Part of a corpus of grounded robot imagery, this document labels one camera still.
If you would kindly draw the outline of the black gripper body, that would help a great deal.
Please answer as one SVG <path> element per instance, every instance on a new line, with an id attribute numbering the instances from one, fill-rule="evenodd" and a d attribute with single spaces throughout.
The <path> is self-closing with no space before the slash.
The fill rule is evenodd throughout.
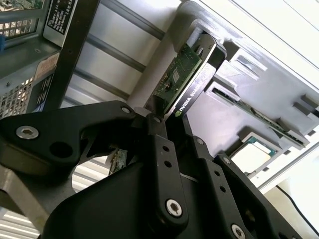
<path id="1" fill-rule="evenodd" d="M 63 201 L 44 239 L 222 239 L 212 206 L 176 164 L 134 163 Z"/>

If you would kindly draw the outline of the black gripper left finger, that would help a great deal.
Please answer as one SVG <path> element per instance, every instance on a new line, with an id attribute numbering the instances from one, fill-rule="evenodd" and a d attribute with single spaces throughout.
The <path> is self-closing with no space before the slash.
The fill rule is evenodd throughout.
<path id="1" fill-rule="evenodd" d="M 36 226 L 74 196 L 76 166 L 116 149 L 134 163 L 178 166 L 162 114 L 142 116 L 121 101 L 8 117 L 0 122 L 0 189 Z"/>

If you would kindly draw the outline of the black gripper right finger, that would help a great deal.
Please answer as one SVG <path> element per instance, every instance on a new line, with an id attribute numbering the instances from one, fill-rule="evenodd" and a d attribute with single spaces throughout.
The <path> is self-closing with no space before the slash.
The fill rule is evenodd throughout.
<path id="1" fill-rule="evenodd" d="M 182 172 L 198 181 L 204 222 L 219 239 L 297 239 L 299 234 L 225 153 L 212 157 L 182 118 Z"/>

